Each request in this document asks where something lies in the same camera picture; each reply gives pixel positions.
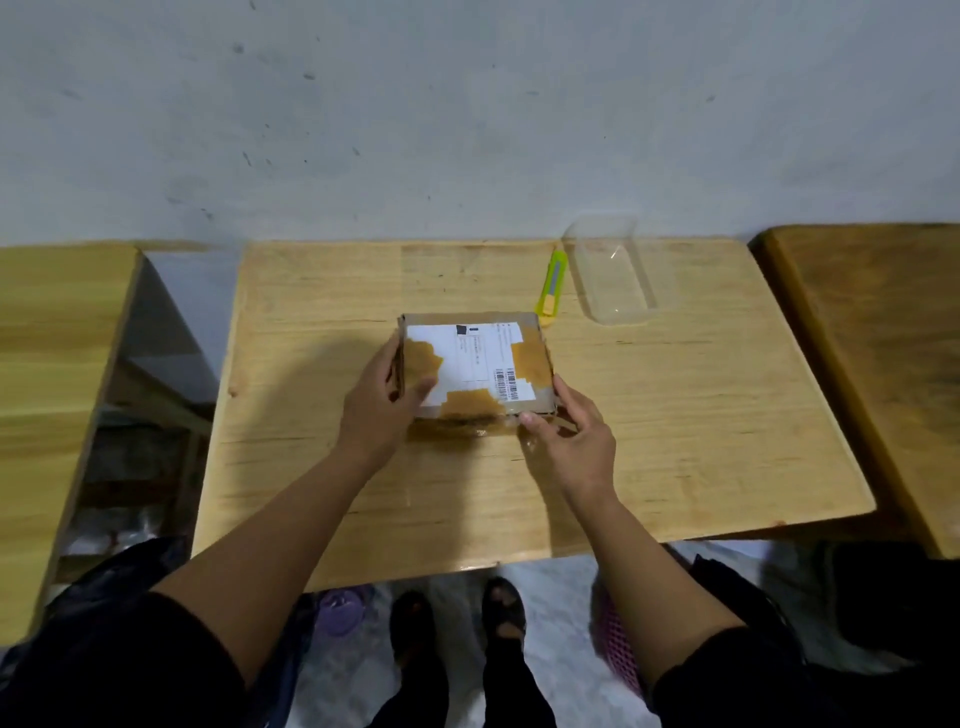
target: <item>leg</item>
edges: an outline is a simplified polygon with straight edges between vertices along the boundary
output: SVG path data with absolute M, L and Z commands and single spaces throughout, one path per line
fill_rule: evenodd
M 553 710 L 523 659 L 523 602 L 506 579 L 497 577 L 487 585 L 483 622 L 487 633 L 487 665 L 483 671 L 487 728 L 555 728 Z
M 436 639 L 426 597 L 407 592 L 394 602 L 390 642 L 400 665 L 400 690 L 383 704 L 370 728 L 444 728 L 450 695 Z

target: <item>brown tape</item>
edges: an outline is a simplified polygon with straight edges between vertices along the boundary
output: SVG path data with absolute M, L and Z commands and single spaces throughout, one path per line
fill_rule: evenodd
M 540 331 L 524 324 L 519 326 L 523 341 L 510 345 L 514 354 L 516 376 L 526 379 L 536 389 L 551 386 L 553 373 L 550 371 L 550 359 L 547 357 L 546 345 Z
M 429 341 L 403 342 L 403 382 L 412 387 L 425 376 L 437 376 L 440 365 L 444 363 L 442 356 L 433 351 L 433 344 Z
M 446 393 L 440 405 L 440 419 L 468 420 L 506 414 L 503 402 L 495 400 L 489 389 L 459 389 Z

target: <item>black sandal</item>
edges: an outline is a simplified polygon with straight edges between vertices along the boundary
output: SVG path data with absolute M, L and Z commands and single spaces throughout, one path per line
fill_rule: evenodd
M 502 592 L 510 594 L 514 598 L 514 603 L 507 606 L 502 601 L 492 598 L 494 589 L 500 589 Z M 495 576 L 487 582 L 487 588 L 483 592 L 481 610 L 483 631 L 487 635 L 487 644 L 491 644 L 494 640 L 512 639 L 500 637 L 496 634 L 496 628 L 501 624 L 510 623 L 526 636 L 527 615 L 523 610 L 523 600 L 520 598 L 520 592 L 502 576 Z
M 394 659 L 409 665 L 417 655 L 436 649 L 437 625 L 433 607 L 420 592 L 407 592 L 390 611 L 390 645 Z

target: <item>right hand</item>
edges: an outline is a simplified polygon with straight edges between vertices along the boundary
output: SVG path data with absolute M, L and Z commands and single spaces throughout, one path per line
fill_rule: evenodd
M 560 414 L 577 425 L 578 432 L 552 425 L 540 415 L 524 412 L 523 425 L 545 445 L 558 484 L 574 511 L 582 514 L 590 506 L 616 500 L 613 489 L 613 457 L 616 440 L 604 424 L 596 404 L 554 375 L 553 386 L 561 401 Z

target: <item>wood grain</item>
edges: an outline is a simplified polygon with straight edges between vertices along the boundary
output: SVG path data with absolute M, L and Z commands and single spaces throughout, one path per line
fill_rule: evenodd
M 323 457 L 345 392 L 398 314 L 531 308 L 554 245 L 249 246 L 195 551 Z M 557 371 L 612 425 L 627 506 L 665 541 L 873 508 L 747 248 L 685 239 L 668 250 L 676 310 L 608 328 L 568 295 L 544 333 Z M 310 588 L 586 550 L 528 455 L 539 473 L 516 436 L 408 441 L 354 501 Z
M 140 257 L 0 249 L 0 644 L 25 637 L 42 604 Z
M 856 432 L 877 501 L 960 557 L 960 226 L 791 226 L 767 268 Z

